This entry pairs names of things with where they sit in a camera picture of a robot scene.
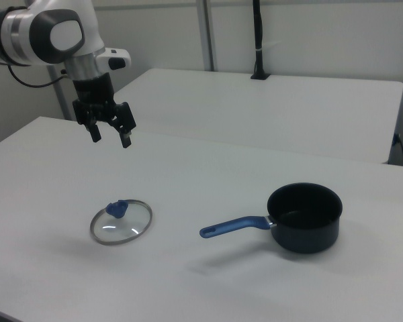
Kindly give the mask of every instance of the robotic arm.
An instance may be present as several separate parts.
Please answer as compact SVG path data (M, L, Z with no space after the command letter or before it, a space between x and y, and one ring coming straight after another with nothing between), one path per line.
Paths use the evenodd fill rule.
M78 94L73 101L78 123L94 142L101 139L96 122L109 123L127 148L136 123L127 103L115 103L109 73L130 67L130 55L105 48L91 0L36 0L0 10L0 64L61 62Z

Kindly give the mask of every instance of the white table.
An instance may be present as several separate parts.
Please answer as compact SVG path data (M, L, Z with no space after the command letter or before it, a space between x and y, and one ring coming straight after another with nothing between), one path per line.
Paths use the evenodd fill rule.
M118 91L139 129L384 163L403 84L152 69Z
M403 321L403 167L40 118L0 143L0 311L24 322ZM202 239L266 215L291 182L342 199L331 249L301 255L268 231ZM122 246L89 235L118 199L153 209Z

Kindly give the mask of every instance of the blue pan handle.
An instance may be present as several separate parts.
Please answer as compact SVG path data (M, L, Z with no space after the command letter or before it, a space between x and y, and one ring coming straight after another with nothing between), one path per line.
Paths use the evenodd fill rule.
M246 227L270 229L271 225L272 223L267 217L248 216L203 228L200 230L200 235L203 238L211 238Z

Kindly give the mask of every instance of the black pole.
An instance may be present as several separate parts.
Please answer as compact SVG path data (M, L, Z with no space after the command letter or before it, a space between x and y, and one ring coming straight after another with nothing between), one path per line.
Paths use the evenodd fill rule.
M263 69L263 22L261 20L260 0L253 0L255 32L255 69L251 79L265 80L270 74Z

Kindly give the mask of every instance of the saucepan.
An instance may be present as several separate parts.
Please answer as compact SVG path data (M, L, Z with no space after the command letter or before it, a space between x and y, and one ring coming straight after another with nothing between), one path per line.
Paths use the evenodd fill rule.
M267 201L266 217L242 217L200 230L203 238L246 227L270 229L275 241L292 252L326 250L339 235L343 206L339 196L319 184L299 182L277 189Z

